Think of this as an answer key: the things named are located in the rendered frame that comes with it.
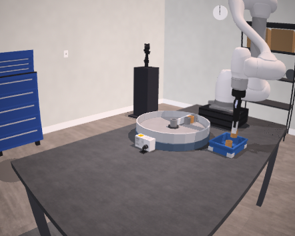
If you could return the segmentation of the blue crate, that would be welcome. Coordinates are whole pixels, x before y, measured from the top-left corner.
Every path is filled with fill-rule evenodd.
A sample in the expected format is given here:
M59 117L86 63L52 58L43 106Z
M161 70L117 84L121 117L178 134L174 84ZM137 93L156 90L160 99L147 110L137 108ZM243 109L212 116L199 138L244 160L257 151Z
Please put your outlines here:
M237 153L247 147L247 138L238 136L231 138L231 133L223 133L211 140L209 140L208 150L225 155L229 158L234 157ZM232 140L232 148L225 146L226 140Z

